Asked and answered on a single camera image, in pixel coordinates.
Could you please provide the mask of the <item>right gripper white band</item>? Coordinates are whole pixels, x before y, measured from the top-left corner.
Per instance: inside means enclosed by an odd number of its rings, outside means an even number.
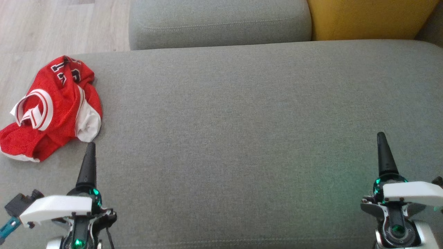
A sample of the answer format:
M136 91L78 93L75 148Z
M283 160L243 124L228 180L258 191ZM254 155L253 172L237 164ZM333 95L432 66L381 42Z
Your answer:
M431 182L410 182L400 176L384 132L377 133L378 178L373 184L377 202L418 203L443 208L443 188Z

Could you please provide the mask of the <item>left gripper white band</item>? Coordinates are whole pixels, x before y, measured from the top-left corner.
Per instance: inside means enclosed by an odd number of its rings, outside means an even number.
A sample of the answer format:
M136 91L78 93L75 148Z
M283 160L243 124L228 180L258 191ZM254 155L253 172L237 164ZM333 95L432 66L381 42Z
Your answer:
M100 211L102 196L96 189L97 161L96 144L88 143L84 154L76 188L67 195L51 195L35 200L20 214L22 224L38 223L65 218L68 216L87 216Z

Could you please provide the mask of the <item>red basketball jersey white trim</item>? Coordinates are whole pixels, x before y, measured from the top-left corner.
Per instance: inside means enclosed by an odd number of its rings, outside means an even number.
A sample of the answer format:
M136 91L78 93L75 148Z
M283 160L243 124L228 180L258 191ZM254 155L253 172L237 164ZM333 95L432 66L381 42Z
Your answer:
M16 124L64 142L91 142L99 133L102 107L94 72L82 61L60 56L41 68L26 95L12 108Z

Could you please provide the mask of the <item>large yellow sofa backrest cushion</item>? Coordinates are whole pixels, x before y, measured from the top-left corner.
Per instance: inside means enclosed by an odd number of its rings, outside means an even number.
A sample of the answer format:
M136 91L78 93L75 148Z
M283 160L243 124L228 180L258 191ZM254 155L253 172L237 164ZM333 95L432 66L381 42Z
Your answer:
M312 39L406 39L419 33L440 0L307 0Z

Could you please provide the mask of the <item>large grey sofa ottoman cushion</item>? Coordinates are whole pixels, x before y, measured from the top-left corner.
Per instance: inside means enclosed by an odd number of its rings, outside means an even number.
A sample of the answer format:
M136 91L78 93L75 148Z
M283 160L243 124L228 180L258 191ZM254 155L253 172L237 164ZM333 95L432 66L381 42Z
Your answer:
M74 55L96 74L116 249L370 249L378 132L443 176L443 48L306 41Z

